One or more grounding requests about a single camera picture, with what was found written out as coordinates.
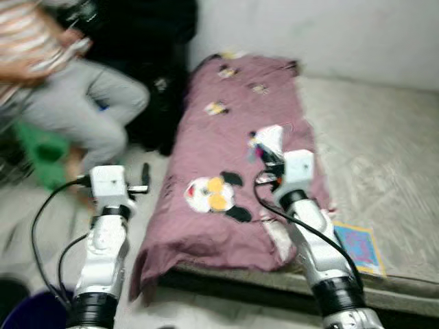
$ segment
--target black cable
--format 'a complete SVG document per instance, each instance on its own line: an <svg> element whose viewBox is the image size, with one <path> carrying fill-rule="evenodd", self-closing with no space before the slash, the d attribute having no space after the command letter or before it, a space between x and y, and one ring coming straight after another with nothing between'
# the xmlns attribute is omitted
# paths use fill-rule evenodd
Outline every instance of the black cable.
<svg viewBox="0 0 439 329"><path fill-rule="evenodd" d="M64 262L64 257L66 256L66 254L70 250L70 248L72 248L76 243L79 243L82 240L84 240L87 236L88 236L87 234L84 234L83 236L80 236L76 240L73 240L72 242L70 242L70 244L67 247L65 247L64 250L62 251L60 260L58 261L58 285L60 286L61 296L65 300L70 300L70 299L67 296L66 286L64 285L64 282L62 279L62 263Z"/></svg>
<svg viewBox="0 0 439 329"><path fill-rule="evenodd" d="M260 203L261 206L263 206L264 208L268 209L269 211L284 217L285 219L287 219L288 221L291 221L292 223L295 223L299 226L302 226L303 228L305 228L306 230L310 231L312 234L318 236L319 238L321 238L324 242L328 243L332 248L334 248L335 250L337 250L348 262L349 267L351 268L355 280L357 281L358 287L361 289L361 291L363 291L364 285L363 285L363 281L361 279L361 276L358 272L357 267L355 266L355 263L353 261L353 259L348 255L348 253L341 248L337 243L335 243L334 241L332 241L330 238L328 238L326 235L324 235L323 233L317 231L315 228L313 228L312 226L307 225L306 223L304 223L303 221L296 219L292 216L289 216L277 209L275 209L274 207L272 207L271 205L265 203L261 197L259 197L259 194L257 193L257 187L259 186L259 184L257 183L257 179L263 174L265 173L265 170L260 171L256 177L254 178L253 181L253 192L254 192L254 196L256 197L256 199L258 200L258 202Z"/></svg>
<svg viewBox="0 0 439 329"><path fill-rule="evenodd" d="M46 287L49 289L49 291L55 296L55 298L68 310L70 308L70 301L65 300L63 296L57 291L54 286L51 285L49 279L47 279L47 275L43 269L43 262L41 261L40 253L38 251L38 248L36 246L36 225L40 219L41 214L43 213L44 209L47 207L49 202L62 190L65 190L66 188L77 185L77 184L83 184L83 179L78 179L73 182L68 182L60 187L58 187L56 190L54 190L51 195L46 199L44 204L40 207L40 210L36 213L34 217L34 221L32 222L32 229L31 229L31 244L32 244L32 250L34 251L34 258L36 262L36 266L38 268L38 271L40 272L41 278L43 279Z"/></svg>

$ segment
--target person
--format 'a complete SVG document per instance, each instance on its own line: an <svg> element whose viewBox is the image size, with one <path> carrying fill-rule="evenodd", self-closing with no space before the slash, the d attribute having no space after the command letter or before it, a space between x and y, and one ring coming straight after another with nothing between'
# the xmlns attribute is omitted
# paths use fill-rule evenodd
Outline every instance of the person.
<svg viewBox="0 0 439 329"><path fill-rule="evenodd" d="M121 155L124 126L145 109L149 93L112 69L72 56L66 49L84 36L63 30L40 5L0 0L0 115L19 114L71 141L71 180ZM32 69L42 62L50 66Z"/></svg>

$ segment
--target mattress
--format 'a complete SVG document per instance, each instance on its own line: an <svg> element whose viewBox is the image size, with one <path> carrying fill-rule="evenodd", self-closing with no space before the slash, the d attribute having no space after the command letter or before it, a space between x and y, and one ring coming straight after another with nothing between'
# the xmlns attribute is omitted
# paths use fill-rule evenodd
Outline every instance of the mattress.
<svg viewBox="0 0 439 329"><path fill-rule="evenodd" d="M387 277L364 274L370 306L439 317L439 96L298 78L337 220L371 228ZM182 271L310 294L281 271Z"/></svg>

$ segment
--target black patch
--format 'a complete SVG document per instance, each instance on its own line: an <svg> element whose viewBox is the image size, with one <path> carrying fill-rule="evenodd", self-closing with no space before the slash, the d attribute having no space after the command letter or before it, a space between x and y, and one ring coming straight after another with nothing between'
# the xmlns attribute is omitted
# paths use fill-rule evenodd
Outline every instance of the black patch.
<svg viewBox="0 0 439 329"><path fill-rule="evenodd" d="M227 216L232 217L240 223L249 223L252 221L252 214L250 214L250 212L245 208L234 206L225 213Z"/></svg>
<svg viewBox="0 0 439 329"><path fill-rule="evenodd" d="M244 186L244 181L237 173L223 171L220 175L224 178L225 183L229 183L230 185L237 185L240 187Z"/></svg>

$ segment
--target floor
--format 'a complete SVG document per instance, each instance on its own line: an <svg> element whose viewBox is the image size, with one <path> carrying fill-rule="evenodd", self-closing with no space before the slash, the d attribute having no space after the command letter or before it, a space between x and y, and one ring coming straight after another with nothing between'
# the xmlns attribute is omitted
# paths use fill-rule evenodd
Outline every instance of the floor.
<svg viewBox="0 0 439 329"><path fill-rule="evenodd" d="M402 90L401 93L407 99L424 97L429 100L431 97L427 93L424 96L409 90ZM303 98L305 103L312 104L312 99L307 99L306 95ZM130 221L131 249L126 258L127 278L130 277L134 258L158 199L168 159L156 153L146 154L138 147L131 147L124 161L130 183L139 183L144 162L151 166L151 193L138 198L138 215ZM33 293L43 289L43 282L36 272L32 258L29 230L32 217L47 194L33 177L17 186L0 188L0 275L9 273L22 279ZM69 241L88 230L89 217L87 210L78 206L68 195L57 197L46 210L39 225L38 245L45 269L52 280L55 279L60 251ZM64 279L68 287L74 287L84 259L83 245L72 250L67 259ZM145 307L141 300L129 304L128 284L129 280L126 280L119 303L116 329L155 329L164 325L175 325L181 329L320 327L318 317L164 288L158 289L155 302L149 307Z"/></svg>

